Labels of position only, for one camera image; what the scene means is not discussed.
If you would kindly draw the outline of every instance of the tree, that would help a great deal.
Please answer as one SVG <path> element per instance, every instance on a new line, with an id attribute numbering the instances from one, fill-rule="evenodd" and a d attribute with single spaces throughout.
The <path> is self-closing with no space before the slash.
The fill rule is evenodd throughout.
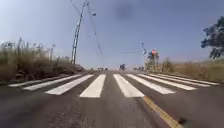
<path id="1" fill-rule="evenodd" d="M 212 47 L 210 58 L 219 58 L 224 55 L 224 17 L 204 30 L 206 38 L 201 42 L 201 47 Z"/>

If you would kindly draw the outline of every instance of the road sign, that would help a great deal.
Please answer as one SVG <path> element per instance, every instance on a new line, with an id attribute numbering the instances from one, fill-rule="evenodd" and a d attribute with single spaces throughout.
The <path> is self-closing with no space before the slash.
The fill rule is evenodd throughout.
<path id="1" fill-rule="evenodd" d="M 156 54 L 156 50 L 153 49 L 152 50 L 152 54 L 155 55 Z"/>

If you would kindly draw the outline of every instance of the yellow lane line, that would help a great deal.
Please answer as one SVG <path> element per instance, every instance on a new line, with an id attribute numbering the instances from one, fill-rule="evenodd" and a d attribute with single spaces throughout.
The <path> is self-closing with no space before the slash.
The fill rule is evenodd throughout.
<path id="1" fill-rule="evenodd" d="M 171 128 L 184 128 L 181 124 L 179 124 L 176 120 L 174 120 L 169 114 L 163 111 L 159 106 L 157 106 L 150 98 L 144 96 L 142 98 L 145 103 L 152 108 L 158 116 L 163 119 Z"/>

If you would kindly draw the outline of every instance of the crosswalk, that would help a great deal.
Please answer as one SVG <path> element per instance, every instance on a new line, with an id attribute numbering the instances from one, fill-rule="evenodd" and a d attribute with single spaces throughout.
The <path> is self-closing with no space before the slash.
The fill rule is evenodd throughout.
<path id="1" fill-rule="evenodd" d="M 25 83 L 11 84 L 9 87 L 20 87 L 24 90 L 36 91 L 42 88 L 46 88 L 45 94 L 50 95 L 62 95 L 76 86 L 82 86 L 81 83 L 91 79 L 88 83 L 89 85 L 78 95 L 80 98 L 100 98 L 103 91 L 105 91 L 106 79 L 113 79 L 116 85 L 121 90 L 124 97 L 144 97 L 145 94 L 138 89 L 138 86 L 148 88 L 161 95 L 174 94 L 179 90 L 183 91 L 193 91 L 200 88 L 210 87 L 213 85 L 218 85 L 217 83 L 192 80 L 182 77 L 168 76 L 163 74 L 125 74 L 121 75 L 115 73 L 113 75 L 99 74 L 99 75 L 73 75 L 64 78 L 48 78 L 44 80 L 29 81 Z M 130 79 L 140 83 L 134 85 Z"/>

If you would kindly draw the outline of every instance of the vegetation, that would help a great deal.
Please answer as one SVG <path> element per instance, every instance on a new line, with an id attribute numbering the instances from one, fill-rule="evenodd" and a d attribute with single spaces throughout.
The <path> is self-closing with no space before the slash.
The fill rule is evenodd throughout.
<path id="1" fill-rule="evenodd" d="M 201 42 L 201 47 L 212 47 L 210 58 L 219 58 L 224 55 L 224 17 L 204 30 L 206 38 Z"/>
<path id="2" fill-rule="evenodd" d="M 83 69 L 70 64 L 68 57 L 49 60 L 48 52 L 43 45 L 30 45 L 22 39 L 1 44 L 0 84 L 74 74 Z"/>
<path id="3" fill-rule="evenodd" d="M 162 64 L 159 64 L 157 72 L 199 80 L 224 82 L 224 59 L 185 63 L 174 63 L 166 59 Z"/>

